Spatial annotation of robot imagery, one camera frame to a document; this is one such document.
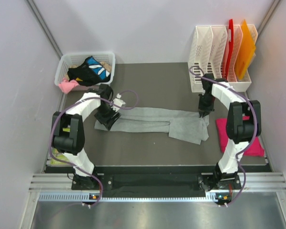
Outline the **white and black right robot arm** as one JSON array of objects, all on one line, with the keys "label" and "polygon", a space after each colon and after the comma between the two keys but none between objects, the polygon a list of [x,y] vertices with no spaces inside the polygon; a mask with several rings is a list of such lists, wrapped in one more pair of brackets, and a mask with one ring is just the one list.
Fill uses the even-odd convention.
[{"label": "white and black right robot arm", "polygon": [[202,86],[204,92],[199,94],[198,104],[200,117],[214,111],[215,99],[228,110],[225,126],[228,142],[213,176],[213,184],[223,189],[235,179],[243,150],[261,134],[261,104],[248,100],[224,79],[215,79],[212,73],[202,77]]}]

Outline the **grey t shirt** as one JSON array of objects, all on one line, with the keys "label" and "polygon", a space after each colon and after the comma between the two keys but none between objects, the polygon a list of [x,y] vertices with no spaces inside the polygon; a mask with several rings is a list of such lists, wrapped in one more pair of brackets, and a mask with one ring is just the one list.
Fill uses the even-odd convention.
[{"label": "grey t shirt", "polygon": [[209,117],[202,118],[197,112],[136,107],[120,113],[112,132],[167,133],[171,138],[197,145],[209,138]]}]

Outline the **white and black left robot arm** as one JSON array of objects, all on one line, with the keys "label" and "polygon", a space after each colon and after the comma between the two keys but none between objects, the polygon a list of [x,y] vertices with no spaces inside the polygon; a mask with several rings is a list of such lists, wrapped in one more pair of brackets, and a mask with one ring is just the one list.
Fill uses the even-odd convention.
[{"label": "white and black left robot arm", "polygon": [[55,112],[52,117],[53,137],[51,146],[62,153],[75,169],[75,174],[83,177],[82,183],[88,189],[98,185],[98,177],[93,174],[94,164],[88,158],[85,150],[84,121],[91,113],[106,130],[120,118],[119,110],[125,105],[117,94],[113,98],[113,90],[106,84],[98,89],[89,89],[83,96],[65,112]]}]

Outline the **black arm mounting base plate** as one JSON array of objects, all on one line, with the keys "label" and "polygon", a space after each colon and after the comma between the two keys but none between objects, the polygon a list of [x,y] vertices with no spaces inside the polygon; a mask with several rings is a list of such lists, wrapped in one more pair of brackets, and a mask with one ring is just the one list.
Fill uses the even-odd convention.
[{"label": "black arm mounting base plate", "polygon": [[232,180],[218,180],[215,177],[215,166],[97,166],[92,177],[73,175],[73,190],[97,190],[103,184],[103,192],[110,190],[106,184],[113,180],[113,190],[136,191],[138,187],[152,188],[185,188],[190,194],[195,191],[213,189],[240,189],[239,176]]}]

